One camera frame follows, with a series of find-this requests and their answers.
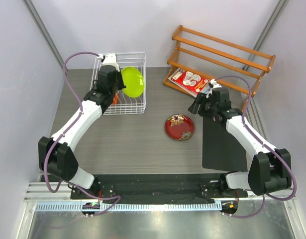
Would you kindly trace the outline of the lime green plate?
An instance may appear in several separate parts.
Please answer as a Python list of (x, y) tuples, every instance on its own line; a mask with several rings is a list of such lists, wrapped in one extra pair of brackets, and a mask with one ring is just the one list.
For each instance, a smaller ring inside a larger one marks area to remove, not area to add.
[(131, 98), (137, 98), (144, 92), (144, 78), (139, 70), (134, 67), (125, 67), (121, 71), (124, 85), (122, 91)]

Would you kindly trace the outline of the red floral plate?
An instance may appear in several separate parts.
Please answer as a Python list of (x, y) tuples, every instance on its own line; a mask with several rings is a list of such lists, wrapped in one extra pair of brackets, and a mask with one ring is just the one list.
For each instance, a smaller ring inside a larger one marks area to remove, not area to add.
[(195, 125), (188, 116), (175, 114), (167, 118), (164, 130), (166, 135), (173, 140), (184, 141), (193, 136)]

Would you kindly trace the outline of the orange plate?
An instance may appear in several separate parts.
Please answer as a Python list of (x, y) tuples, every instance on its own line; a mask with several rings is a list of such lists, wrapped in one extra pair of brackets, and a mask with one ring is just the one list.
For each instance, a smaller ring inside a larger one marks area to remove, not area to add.
[(118, 103), (119, 99), (118, 99), (118, 92), (115, 93), (112, 104), (116, 105)]

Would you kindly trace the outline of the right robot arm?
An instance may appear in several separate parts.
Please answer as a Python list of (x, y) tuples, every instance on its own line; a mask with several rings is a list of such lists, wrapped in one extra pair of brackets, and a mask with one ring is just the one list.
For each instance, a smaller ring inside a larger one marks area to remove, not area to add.
[(291, 155), (265, 140), (248, 122), (244, 113), (231, 106), (226, 88), (213, 88), (207, 94), (199, 92), (189, 112), (220, 124), (252, 157), (248, 172), (224, 174), (218, 184), (219, 193), (231, 196), (236, 189), (248, 189), (255, 195), (272, 196), (273, 192), (292, 188), (285, 200), (297, 192), (297, 181), (291, 170)]

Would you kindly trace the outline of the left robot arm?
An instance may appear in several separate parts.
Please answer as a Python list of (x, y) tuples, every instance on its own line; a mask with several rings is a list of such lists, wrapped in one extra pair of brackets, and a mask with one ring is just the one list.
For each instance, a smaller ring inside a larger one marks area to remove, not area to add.
[(90, 199), (99, 194), (97, 180), (79, 166), (74, 150), (89, 127), (110, 107), (117, 91), (124, 87), (118, 64), (101, 65), (96, 83), (79, 109), (58, 132), (39, 140), (39, 167), (45, 176), (52, 175), (81, 187)]

